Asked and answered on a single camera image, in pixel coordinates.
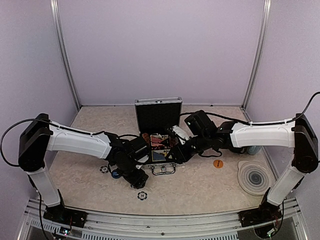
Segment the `blue playing card deck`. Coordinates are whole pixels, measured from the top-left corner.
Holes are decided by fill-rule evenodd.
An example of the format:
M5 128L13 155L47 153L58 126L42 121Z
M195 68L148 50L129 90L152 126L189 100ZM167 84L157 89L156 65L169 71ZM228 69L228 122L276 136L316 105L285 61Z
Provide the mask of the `blue playing card deck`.
M166 152L152 151L152 162L163 162L166 161Z

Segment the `red playing card deck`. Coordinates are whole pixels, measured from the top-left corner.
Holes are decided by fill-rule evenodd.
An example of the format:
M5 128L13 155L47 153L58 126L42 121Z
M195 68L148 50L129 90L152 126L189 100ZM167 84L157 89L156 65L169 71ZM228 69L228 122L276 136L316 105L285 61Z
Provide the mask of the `red playing card deck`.
M170 147L170 138L168 135L152 134L150 143L152 150L164 150Z

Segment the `single black white chip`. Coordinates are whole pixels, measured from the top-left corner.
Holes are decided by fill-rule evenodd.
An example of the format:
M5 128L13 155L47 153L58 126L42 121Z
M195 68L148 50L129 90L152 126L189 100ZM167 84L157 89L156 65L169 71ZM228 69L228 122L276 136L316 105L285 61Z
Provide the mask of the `single black white chip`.
M148 198L148 194L145 192L145 191L140 191L138 194L137 194L137 198L141 201L144 201Z

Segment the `aluminium poker chip case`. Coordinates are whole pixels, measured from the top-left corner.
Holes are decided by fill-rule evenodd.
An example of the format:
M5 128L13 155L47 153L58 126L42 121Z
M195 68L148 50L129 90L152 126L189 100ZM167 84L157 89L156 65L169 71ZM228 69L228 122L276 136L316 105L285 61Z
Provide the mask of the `aluminium poker chip case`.
M171 175L176 172L178 164L171 159L152 162L152 151L166 152L168 155L171 148L179 142L178 138L170 136L168 129L179 125L182 104L181 97L145 98L134 101L139 134L169 136L170 147L167 149L152 150L150 144L149 160L141 166L143 169L151 170L151 173L155 176Z

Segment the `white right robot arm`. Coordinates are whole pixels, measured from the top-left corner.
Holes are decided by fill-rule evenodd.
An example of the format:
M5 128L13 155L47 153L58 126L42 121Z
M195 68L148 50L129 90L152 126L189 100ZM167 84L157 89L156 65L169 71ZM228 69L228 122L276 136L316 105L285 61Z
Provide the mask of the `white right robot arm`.
M177 125L170 128L178 143L171 148L166 159L174 163L188 162L193 156L212 149L240 150L251 146L277 146L293 149L293 160L265 194L266 203L256 210L256 218L266 222L287 195L305 177L319 166L318 138L303 113L278 122L245 122L226 118L220 126L199 110L184 120L192 136Z

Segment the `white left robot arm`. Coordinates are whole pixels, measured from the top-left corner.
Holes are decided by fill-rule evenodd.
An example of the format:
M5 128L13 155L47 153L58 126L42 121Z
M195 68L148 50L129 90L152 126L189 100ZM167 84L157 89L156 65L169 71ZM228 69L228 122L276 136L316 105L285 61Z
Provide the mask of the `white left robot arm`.
M19 138L18 165L38 190L50 214L63 223L70 211L62 205L63 198L56 188L45 163L48 151L82 154L108 161L117 167L118 174L133 188L142 189L149 178L142 165L149 159L145 139L121 139L117 134L101 131L88 132L69 128L51 121L41 113L29 120L30 125Z

